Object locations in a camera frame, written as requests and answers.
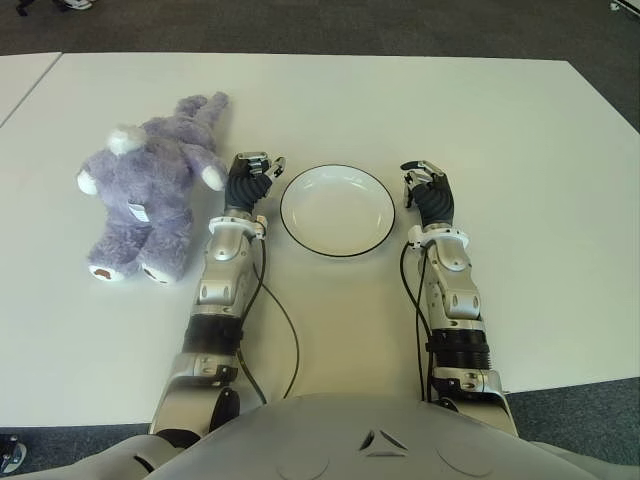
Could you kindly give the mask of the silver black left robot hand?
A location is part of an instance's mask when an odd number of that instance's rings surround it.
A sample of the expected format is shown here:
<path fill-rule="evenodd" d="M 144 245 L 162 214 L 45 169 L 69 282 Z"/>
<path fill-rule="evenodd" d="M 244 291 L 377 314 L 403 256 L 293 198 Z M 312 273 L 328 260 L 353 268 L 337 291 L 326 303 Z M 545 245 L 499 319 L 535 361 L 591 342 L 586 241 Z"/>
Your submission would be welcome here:
<path fill-rule="evenodd" d="M 234 157 L 225 187 L 225 213 L 251 214 L 284 172 L 286 158 L 271 159 L 266 152 L 242 152 Z"/>

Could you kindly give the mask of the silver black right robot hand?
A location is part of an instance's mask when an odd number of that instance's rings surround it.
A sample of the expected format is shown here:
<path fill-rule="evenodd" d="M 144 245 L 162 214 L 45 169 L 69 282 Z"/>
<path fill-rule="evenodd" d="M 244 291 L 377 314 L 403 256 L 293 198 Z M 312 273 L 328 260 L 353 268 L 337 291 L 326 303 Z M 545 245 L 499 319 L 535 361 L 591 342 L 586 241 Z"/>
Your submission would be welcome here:
<path fill-rule="evenodd" d="M 422 227 L 452 225 L 455 204 L 445 172 L 426 160 L 405 162 L 400 168 L 405 207 L 417 208 Z"/>

